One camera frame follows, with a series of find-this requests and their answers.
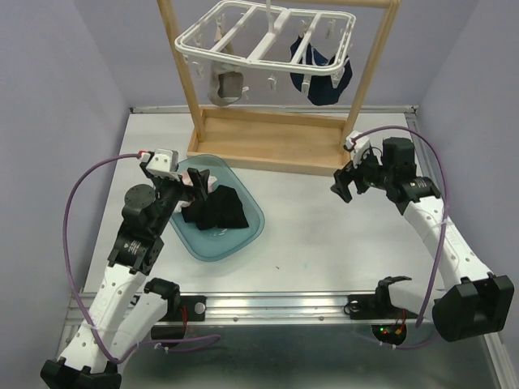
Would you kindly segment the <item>black underwear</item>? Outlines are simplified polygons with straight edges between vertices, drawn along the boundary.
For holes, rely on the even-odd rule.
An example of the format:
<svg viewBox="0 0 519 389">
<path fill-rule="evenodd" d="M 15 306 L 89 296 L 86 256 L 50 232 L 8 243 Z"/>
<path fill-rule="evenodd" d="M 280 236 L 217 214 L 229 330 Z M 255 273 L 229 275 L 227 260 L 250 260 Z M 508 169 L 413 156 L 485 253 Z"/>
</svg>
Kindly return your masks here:
<svg viewBox="0 0 519 389">
<path fill-rule="evenodd" d="M 197 199 L 183 208 L 182 217 L 186 223 L 195 224 L 198 230 L 249 227 L 237 191 L 223 185 L 209 193 L 205 200 Z"/>
</svg>

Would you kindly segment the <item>navy blue underwear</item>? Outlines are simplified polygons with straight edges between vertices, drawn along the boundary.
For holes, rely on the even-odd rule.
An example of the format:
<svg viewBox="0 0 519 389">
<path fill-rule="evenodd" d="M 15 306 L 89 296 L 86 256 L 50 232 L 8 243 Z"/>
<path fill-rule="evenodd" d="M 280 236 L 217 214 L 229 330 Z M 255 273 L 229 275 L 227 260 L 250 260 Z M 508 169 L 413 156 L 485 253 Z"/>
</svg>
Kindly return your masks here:
<svg viewBox="0 0 519 389">
<path fill-rule="evenodd" d="M 306 52 L 299 62 L 306 65 L 327 66 L 334 61 L 335 57 L 328 59 L 313 48 L 311 44 L 308 44 Z M 341 94 L 349 86 L 352 77 L 353 70 L 350 58 L 346 57 L 343 69 L 335 75 L 311 76 L 307 99 L 316 106 L 335 105 L 340 100 Z"/>
</svg>

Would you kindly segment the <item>white pink underwear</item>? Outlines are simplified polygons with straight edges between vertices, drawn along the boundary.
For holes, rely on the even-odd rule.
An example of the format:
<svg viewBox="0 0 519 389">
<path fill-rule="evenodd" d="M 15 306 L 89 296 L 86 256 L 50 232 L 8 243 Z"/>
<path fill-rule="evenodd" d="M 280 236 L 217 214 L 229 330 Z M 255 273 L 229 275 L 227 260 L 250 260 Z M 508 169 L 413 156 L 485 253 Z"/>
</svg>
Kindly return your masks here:
<svg viewBox="0 0 519 389">
<path fill-rule="evenodd" d="M 180 213 L 196 200 L 205 200 L 214 191 L 218 179 L 210 174 L 208 169 L 198 170 L 188 168 L 180 173 L 181 181 L 186 192 L 182 195 L 174 209 L 174 214 Z"/>
</svg>

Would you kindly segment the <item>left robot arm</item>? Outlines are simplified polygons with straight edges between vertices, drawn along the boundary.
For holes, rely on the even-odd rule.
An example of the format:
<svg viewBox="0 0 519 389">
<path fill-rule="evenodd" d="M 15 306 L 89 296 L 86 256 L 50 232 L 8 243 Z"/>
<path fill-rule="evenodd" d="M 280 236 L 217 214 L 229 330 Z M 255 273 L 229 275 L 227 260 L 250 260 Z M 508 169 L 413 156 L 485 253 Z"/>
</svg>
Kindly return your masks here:
<svg viewBox="0 0 519 389">
<path fill-rule="evenodd" d="M 177 174 L 177 152 L 144 152 L 139 160 L 152 183 L 133 186 L 125 195 L 122 224 L 100 288 L 90 306 L 75 297 L 84 320 L 60 356 L 41 369 L 50 388 L 120 387 L 128 360 L 152 327 L 180 311 L 178 285 L 148 276 L 174 209 L 195 189 Z"/>
</svg>

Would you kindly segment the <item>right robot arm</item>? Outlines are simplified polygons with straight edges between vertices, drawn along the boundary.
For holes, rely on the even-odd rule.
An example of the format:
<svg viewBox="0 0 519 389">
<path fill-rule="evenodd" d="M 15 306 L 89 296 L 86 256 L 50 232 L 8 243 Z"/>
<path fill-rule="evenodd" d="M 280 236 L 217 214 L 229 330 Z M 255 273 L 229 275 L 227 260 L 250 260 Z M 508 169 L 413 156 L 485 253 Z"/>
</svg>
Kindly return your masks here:
<svg viewBox="0 0 519 389">
<path fill-rule="evenodd" d="M 448 342 L 502 331 L 515 291 L 507 276 L 496 275 L 470 248 L 446 215 L 447 202 L 429 177 L 420 177 L 410 139 L 383 141 L 376 156 L 369 138 L 355 131 L 345 141 L 348 164 L 334 174 L 333 193 L 350 202 L 350 184 L 358 194 L 382 190 L 414 229 L 433 259 L 428 284 L 409 276 L 387 276 L 375 291 L 351 295 L 345 313 L 375 320 L 414 314 L 432 321 Z"/>
</svg>

